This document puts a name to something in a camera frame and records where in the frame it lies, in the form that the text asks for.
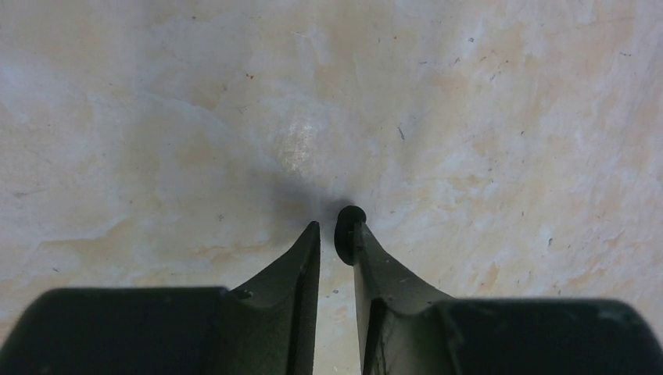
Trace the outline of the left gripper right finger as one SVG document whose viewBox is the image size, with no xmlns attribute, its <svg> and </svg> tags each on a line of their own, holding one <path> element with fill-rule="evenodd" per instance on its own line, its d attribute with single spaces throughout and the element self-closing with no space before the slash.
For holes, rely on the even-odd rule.
<svg viewBox="0 0 663 375">
<path fill-rule="evenodd" d="M 454 298 L 353 231 L 364 374 L 659 374 L 630 305 L 596 298 Z"/>
</svg>

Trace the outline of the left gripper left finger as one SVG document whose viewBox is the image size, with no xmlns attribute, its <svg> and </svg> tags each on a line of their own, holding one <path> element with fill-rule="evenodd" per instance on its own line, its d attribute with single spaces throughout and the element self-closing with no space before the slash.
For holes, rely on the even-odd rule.
<svg viewBox="0 0 663 375">
<path fill-rule="evenodd" d="M 310 374 L 320 227 L 226 287 L 58 288 L 1 349 L 4 374 Z"/>
</svg>

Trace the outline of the black earbud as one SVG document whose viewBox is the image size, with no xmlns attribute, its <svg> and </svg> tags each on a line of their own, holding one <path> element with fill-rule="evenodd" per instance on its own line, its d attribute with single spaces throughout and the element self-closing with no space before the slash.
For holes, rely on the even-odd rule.
<svg viewBox="0 0 663 375">
<path fill-rule="evenodd" d="M 358 223 L 365 223 L 366 213 L 356 205 L 339 211 L 334 230 L 334 246 L 339 258 L 348 266 L 355 264 L 354 231 Z"/>
</svg>

